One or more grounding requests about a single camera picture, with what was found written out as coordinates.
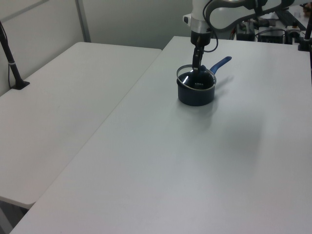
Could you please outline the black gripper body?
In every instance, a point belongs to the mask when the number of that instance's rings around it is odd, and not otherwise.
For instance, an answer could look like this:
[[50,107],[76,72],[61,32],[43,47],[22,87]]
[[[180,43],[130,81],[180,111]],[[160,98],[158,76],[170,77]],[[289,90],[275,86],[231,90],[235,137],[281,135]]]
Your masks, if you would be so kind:
[[195,48],[201,48],[209,45],[211,42],[211,31],[207,33],[197,33],[191,31],[191,44],[195,46]]

